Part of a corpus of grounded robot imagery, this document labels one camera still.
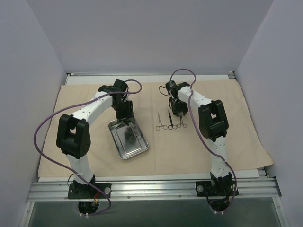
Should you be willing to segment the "steel scissors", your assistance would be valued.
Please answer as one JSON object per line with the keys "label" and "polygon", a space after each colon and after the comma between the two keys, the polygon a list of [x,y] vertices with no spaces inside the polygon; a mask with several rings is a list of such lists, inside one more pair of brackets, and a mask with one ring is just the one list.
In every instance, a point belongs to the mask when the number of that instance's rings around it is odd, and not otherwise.
{"label": "steel scissors", "polygon": [[175,125],[175,124],[173,123],[173,120],[172,120],[172,117],[171,117],[171,113],[170,113],[169,110],[168,110],[168,117],[169,117],[168,130],[175,130],[175,129],[177,129],[178,127],[177,127],[177,125]]}

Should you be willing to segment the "small steel forceps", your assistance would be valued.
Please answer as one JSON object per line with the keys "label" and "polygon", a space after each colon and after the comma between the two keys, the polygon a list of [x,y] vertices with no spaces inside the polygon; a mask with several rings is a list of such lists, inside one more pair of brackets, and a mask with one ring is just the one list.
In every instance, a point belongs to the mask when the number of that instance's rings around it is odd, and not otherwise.
{"label": "small steel forceps", "polygon": [[131,135],[130,135],[131,141],[140,140],[141,138],[142,138],[142,134],[139,130],[131,129]]}

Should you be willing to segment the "steel instrument tray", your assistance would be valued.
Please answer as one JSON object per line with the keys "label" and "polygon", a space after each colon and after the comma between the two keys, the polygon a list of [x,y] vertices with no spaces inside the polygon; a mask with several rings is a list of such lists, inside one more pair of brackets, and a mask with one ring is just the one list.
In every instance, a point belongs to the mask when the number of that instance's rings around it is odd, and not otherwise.
{"label": "steel instrument tray", "polygon": [[[121,159],[127,160],[148,150],[148,142],[135,118],[130,117],[123,120],[111,121],[108,124],[108,128]],[[142,138],[140,140],[131,141],[131,129],[139,130],[142,134]]]}

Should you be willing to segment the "beige cloth surgical kit roll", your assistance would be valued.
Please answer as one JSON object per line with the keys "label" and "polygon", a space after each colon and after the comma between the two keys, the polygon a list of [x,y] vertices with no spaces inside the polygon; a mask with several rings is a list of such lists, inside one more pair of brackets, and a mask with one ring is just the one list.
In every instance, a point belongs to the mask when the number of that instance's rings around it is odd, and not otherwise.
{"label": "beige cloth surgical kit roll", "polygon": [[[168,98],[160,94],[159,83],[129,84],[134,116],[148,142],[148,150],[133,158],[120,158],[108,124],[116,119],[112,108],[105,110],[90,127],[91,146],[88,160],[93,174],[107,176],[141,176],[209,173],[211,156],[202,144],[193,123],[198,122],[198,112],[193,118],[183,118],[187,128],[156,131],[159,124],[169,124]],[[227,161],[233,170],[249,170],[270,166],[273,160],[264,150],[253,126],[240,85],[235,80],[198,81],[194,90],[212,100],[223,102],[229,128],[226,137]]]}

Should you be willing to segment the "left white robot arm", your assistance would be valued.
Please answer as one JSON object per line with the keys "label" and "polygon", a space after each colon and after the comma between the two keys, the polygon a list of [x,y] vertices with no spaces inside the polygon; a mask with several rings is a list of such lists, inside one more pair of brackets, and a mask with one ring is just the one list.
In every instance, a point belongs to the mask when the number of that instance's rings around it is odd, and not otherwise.
{"label": "left white robot arm", "polygon": [[89,127],[108,108],[116,112],[116,119],[123,121],[133,117],[133,103],[128,99],[127,83],[116,79],[111,86],[101,86],[92,99],[81,109],[59,119],[56,145],[66,155],[71,168],[77,172],[73,183],[84,198],[91,198],[96,191],[88,151],[91,145]]}

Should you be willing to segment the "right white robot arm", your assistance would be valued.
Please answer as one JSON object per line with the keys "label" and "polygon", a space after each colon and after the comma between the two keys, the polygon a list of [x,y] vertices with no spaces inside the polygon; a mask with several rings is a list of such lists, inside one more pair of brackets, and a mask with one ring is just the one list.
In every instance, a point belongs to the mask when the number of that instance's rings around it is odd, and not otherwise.
{"label": "right white robot arm", "polygon": [[210,189],[215,195],[221,195],[232,189],[232,171],[226,164],[227,154],[225,139],[229,123],[221,100],[212,100],[191,90],[186,82],[176,84],[169,81],[165,88],[170,96],[169,106],[177,117],[198,110],[198,124],[193,123],[198,136],[203,140],[206,149],[211,153]]}

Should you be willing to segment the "back aluminium rail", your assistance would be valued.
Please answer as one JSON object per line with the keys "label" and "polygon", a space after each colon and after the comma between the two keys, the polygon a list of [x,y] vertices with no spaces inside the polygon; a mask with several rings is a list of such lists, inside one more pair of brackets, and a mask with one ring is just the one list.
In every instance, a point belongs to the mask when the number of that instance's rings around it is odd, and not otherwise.
{"label": "back aluminium rail", "polygon": [[[165,73],[99,73],[99,72],[73,72],[67,73],[68,76],[149,76],[149,75],[169,75],[171,76],[173,73],[165,74]],[[228,76],[235,76],[235,72],[229,72],[226,75]]]}

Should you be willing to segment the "aluminium rail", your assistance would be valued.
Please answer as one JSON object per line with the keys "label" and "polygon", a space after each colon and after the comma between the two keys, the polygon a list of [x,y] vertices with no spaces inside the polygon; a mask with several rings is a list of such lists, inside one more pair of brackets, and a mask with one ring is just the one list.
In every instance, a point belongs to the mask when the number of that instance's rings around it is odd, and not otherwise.
{"label": "aluminium rail", "polygon": [[[111,201],[184,200],[202,199],[206,187],[203,180],[163,180],[163,181],[113,181]],[[236,189],[238,198],[280,197],[275,178],[239,179]],[[27,202],[71,201],[71,188],[63,182],[38,182],[30,187]]]}
{"label": "aluminium rail", "polygon": [[[149,75],[169,75],[171,76],[173,73],[165,74],[165,73],[99,73],[99,72],[73,72],[67,73],[68,76],[149,76]],[[228,76],[235,76],[235,72],[229,72],[226,75]]]}

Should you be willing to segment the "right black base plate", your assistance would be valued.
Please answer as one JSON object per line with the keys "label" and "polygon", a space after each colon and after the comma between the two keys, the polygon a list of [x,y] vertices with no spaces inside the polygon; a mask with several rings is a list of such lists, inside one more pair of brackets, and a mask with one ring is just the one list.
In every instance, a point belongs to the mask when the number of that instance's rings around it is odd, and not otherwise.
{"label": "right black base plate", "polygon": [[195,184],[198,197],[226,197],[234,194],[234,182],[215,184],[212,181],[197,181]]}

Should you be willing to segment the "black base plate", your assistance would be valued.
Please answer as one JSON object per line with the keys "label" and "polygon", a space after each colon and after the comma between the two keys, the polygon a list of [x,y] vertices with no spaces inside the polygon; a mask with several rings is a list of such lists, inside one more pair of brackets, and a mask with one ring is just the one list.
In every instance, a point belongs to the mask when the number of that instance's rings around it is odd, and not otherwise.
{"label": "black base plate", "polygon": [[[95,183],[94,186],[110,198],[110,194],[111,194],[110,183]],[[104,194],[100,193],[98,190],[87,184],[80,184],[76,182],[76,183],[71,183],[69,185],[67,198],[72,200],[94,199],[94,198],[105,199],[106,197]]]}
{"label": "black base plate", "polygon": [[197,181],[195,184],[198,197],[226,197],[234,194],[234,182],[215,184],[212,181]]}

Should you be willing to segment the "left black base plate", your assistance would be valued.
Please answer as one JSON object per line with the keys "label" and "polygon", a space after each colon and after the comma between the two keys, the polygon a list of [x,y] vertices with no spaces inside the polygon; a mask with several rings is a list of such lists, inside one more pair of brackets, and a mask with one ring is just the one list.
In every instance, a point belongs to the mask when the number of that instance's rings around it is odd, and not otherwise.
{"label": "left black base plate", "polygon": [[[110,183],[95,183],[94,186],[110,198],[110,194],[111,194]],[[69,185],[67,198],[72,200],[94,199],[94,198],[105,199],[106,197],[104,194],[100,193],[98,190],[87,184],[80,184],[76,182],[76,183],[71,183]]]}

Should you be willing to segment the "front aluminium rail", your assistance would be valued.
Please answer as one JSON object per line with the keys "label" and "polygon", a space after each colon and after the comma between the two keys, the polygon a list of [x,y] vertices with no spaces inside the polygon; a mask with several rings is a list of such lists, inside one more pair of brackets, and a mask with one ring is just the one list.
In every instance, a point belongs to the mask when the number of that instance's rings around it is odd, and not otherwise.
{"label": "front aluminium rail", "polygon": [[[163,180],[163,181],[113,181],[111,201],[184,200],[202,199],[206,187],[203,180]],[[238,198],[280,197],[275,178],[239,179],[236,189]],[[71,201],[71,188],[63,182],[38,182],[30,187],[27,202]]]}

